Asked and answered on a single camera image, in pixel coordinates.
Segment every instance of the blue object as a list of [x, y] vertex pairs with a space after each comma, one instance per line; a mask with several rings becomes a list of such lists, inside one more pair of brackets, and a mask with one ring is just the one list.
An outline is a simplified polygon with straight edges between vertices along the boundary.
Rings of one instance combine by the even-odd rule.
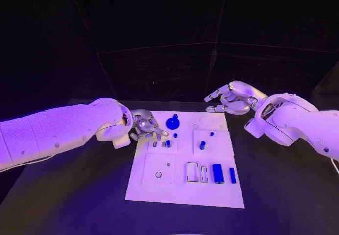
[[224, 180], [221, 164], [212, 165], [212, 169], [214, 169], [214, 182], [217, 184], [223, 184], [225, 180]]
[[205, 146], [207, 146], [207, 143], [205, 143], [205, 141], [202, 141], [202, 143], [201, 143], [201, 150], [205, 149]]
[[230, 174], [231, 174], [231, 182], [233, 184], [237, 184], [237, 180], [236, 180], [236, 170], [233, 168], [230, 168]]
[[175, 130], [181, 125], [181, 122], [179, 122], [179, 119], [178, 119], [178, 114], [174, 115], [172, 118], [168, 119], [166, 121], [166, 127], [171, 129], [171, 130]]

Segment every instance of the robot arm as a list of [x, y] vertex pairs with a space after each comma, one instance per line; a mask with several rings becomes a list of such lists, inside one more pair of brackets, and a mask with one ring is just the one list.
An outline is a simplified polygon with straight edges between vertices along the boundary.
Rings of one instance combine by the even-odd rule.
[[136, 139], [159, 129], [152, 112], [129, 110], [114, 99], [103, 98], [90, 105], [49, 109], [0, 123], [0, 171], [41, 161], [58, 153], [83, 146], [93, 135], [100, 141], [113, 141], [114, 148], [127, 146], [129, 131], [136, 128]]
[[339, 160], [339, 111], [319, 111], [295, 94], [269, 97], [238, 81], [220, 88], [205, 101], [220, 95], [223, 105], [210, 106], [208, 112], [244, 114], [253, 109], [256, 114], [246, 124], [246, 130], [254, 137], [266, 134], [285, 146], [302, 138], [322, 155]]

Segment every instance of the table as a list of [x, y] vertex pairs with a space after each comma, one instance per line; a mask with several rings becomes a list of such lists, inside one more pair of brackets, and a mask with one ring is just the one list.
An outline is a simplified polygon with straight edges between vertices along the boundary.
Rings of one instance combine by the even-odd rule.
[[[202, 111], [207, 103], [122, 102], [130, 109]], [[88, 143], [26, 167], [0, 206], [0, 234], [338, 234], [339, 176], [306, 141], [290, 147], [227, 114], [246, 209], [126, 201], [136, 142]]]

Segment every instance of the hole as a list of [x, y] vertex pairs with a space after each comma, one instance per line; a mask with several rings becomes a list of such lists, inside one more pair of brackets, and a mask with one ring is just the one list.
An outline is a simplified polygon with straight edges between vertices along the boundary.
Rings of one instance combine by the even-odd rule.
[[162, 174], [161, 172], [156, 173], [156, 177], [158, 177], [158, 178], [161, 178], [162, 175], [163, 175], [163, 174]]

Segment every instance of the dark background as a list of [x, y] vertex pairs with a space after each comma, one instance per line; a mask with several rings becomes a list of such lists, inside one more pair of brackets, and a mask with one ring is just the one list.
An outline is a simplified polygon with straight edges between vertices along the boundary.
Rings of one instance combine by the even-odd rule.
[[[0, 120], [73, 98], [201, 102], [234, 80], [309, 100], [339, 58], [329, 0], [28, 0], [2, 11]], [[22, 170], [0, 175], [0, 201]]]

